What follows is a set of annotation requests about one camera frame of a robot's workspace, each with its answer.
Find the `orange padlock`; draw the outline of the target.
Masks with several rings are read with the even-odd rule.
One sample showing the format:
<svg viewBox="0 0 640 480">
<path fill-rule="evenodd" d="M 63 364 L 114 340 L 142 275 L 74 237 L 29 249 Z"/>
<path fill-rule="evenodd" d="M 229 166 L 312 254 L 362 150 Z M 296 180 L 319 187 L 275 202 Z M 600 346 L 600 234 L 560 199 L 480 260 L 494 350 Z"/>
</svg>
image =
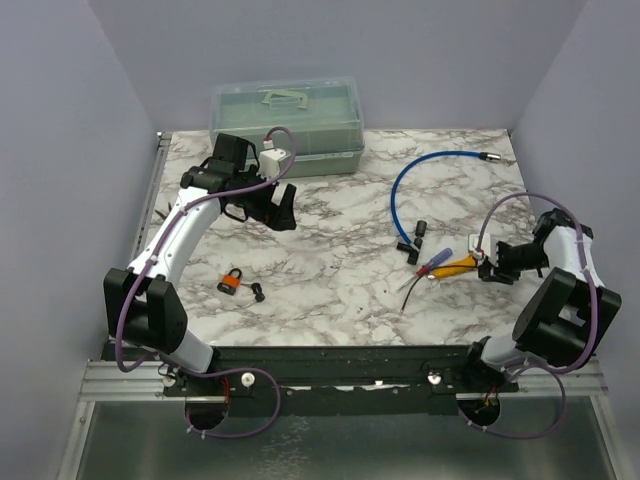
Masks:
<svg viewBox="0 0 640 480">
<path fill-rule="evenodd" d="M 232 268 L 217 284 L 217 290 L 226 295 L 233 296 L 242 283 L 243 272 L 239 268 Z"/>
</svg>

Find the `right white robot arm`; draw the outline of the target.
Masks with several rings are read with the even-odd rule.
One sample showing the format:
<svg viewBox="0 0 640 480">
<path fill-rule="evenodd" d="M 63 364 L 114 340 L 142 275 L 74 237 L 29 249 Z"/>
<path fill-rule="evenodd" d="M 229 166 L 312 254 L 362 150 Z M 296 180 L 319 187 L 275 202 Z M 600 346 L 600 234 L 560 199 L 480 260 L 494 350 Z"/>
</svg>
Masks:
<svg viewBox="0 0 640 480">
<path fill-rule="evenodd" d="M 529 363 L 562 373 L 582 367 L 622 305 L 595 272 L 590 227 L 555 208 L 540 216 L 532 234 L 522 245 L 494 243 L 478 265 L 484 282 L 512 285 L 524 271 L 535 271 L 543 282 L 510 335 L 487 336 L 469 348 L 459 371 L 471 391 L 500 385 Z"/>
</svg>

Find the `small black keys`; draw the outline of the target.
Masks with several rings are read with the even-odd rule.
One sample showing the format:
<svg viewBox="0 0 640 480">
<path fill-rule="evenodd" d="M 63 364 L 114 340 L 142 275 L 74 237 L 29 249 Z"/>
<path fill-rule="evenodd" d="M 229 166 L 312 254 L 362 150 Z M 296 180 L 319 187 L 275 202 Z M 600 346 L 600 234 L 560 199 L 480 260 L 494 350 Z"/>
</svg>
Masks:
<svg viewBox="0 0 640 480">
<path fill-rule="evenodd" d="M 258 282 L 245 284 L 245 287 L 249 288 L 253 299 L 249 302 L 249 305 L 259 304 L 265 301 L 266 296 L 264 294 L 262 285 Z"/>
</svg>

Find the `clear green plastic storage box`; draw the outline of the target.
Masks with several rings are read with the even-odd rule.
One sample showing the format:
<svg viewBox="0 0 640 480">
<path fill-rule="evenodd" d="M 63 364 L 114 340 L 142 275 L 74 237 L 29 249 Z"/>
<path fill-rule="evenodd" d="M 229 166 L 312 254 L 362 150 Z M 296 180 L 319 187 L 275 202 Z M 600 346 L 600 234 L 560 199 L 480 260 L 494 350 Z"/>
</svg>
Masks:
<svg viewBox="0 0 640 480">
<path fill-rule="evenodd" d="M 358 170 L 365 140 L 354 78 L 235 83 L 214 89 L 211 139 L 225 133 L 260 148 L 274 126 L 287 128 L 296 140 L 296 160 L 289 178 Z"/>
</svg>

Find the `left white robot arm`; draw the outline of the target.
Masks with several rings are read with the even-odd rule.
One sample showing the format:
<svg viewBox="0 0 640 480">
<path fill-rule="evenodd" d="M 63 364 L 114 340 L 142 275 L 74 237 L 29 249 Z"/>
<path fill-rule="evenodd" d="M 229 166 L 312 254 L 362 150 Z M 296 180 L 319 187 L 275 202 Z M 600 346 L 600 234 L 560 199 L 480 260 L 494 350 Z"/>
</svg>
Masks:
<svg viewBox="0 0 640 480">
<path fill-rule="evenodd" d="M 252 163 L 247 161 L 255 149 L 252 142 L 218 134 L 212 154 L 182 175 L 176 201 L 150 243 L 126 268 L 106 274 L 108 330 L 121 371 L 131 372 L 142 363 L 126 363 L 123 345 L 130 343 L 149 355 L 162 354 L 187 371 L 188 384 L 201 395 L 220 387 L 222 372 L 213 364 L 214 349 L 189 330 L 177 287 L 201 238 L 229 205 L 273 231 L 295 229 L 295 186 L 285 185 L 278 202 L 273 195 L 293 167 L 297 147 L 276 147 L 277 132 L 293 135 L 285 127 L 271 128 Z"/>
</svg>

